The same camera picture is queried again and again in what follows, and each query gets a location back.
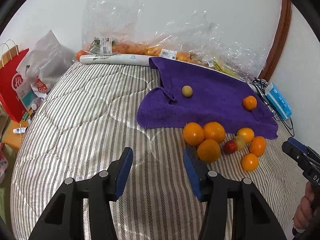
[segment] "fruit pile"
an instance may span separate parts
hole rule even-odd
[[[223,126],[217,122],[209,122],[203,128],[190,122],[183,128],[183,138],[191,146],[197,147],[198,158],[206,163],[213,163],[219,159],[221,150],[220,143],[226,137]],[[241,165],[245,171],[253,171],[259,164],[258,157],[261,157],[266,149],[266,140],[262,136],[254,137],[250,128],[241,128],[233,140],[229,140],[223,146],[225,154],[230,155],[244,149],[250,143],[249,152],[242,160]]]

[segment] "barcode label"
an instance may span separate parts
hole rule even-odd
[[[103,56],[112,55],[112,39],[110,37],[102,38],[100,40],[100,54]]]
[[[214,66],[212,60],[209,60],[209,61],[208,61],[208,65],[209,65],[209,67],[213,67],[213,66]]]
[[[174,50],[162,49],[159,57],[164,57],[164,58],[175,60],[177,57],[177,52]]]

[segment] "tangerine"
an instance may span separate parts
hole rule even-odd
[[[245,143],[250,143],[254,138],[254,132],[247,127],[239,129],[237,135],[241,135],[244,138]]]
[[[88,52],[86,52],[86,51],[84,51],[84,50],[80,50],[80,51],[78,51],[77,54],[75,55],[75,58],[76,58],[77,61],[79,61],[79,60],[80,60],[80,57],[81,57],[82,55],[88,55],[88,54],[89,54]]]
[[[249,151],[257,157],[261,157],[266,149],[266,140],[262,136],[255,137],[250,146]]]
[[[222,143],[226,137],[226,132],[218,122],[209,122],[204,127],[204,139],[212,139],[217,143]]]
[[[242,101],[245,110],[252,111],[257,107],[257,100],[254,96],[248,96]]]
[[[219,159],[221,149],[219,144],[212,139],[204,140],[197,149],[198,158],[206,163],[213,163]]]
[[[253,153],[248,153],[241,160],[242,168],[245,171],[254,171],[259,164],[258,157]]]
[[[190,122],[183,128],[183,138],[191,146],[197,146],[204,140],[204,131],[196,122]]]

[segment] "human hand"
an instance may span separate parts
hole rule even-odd
[[[311,182],[308,181],[304,197],[301,199],[300,205],[293,217],[293,223],[297,229],[306,229],[308,227],[308,224],[312,219],[311,202],[314,197],[315,195],[312,191]]]

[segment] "red apple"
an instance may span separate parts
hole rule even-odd
[[[223,147],[223,151],[225,154],[232,154],[238,148],[237,142],[235,140],[227,141]]]

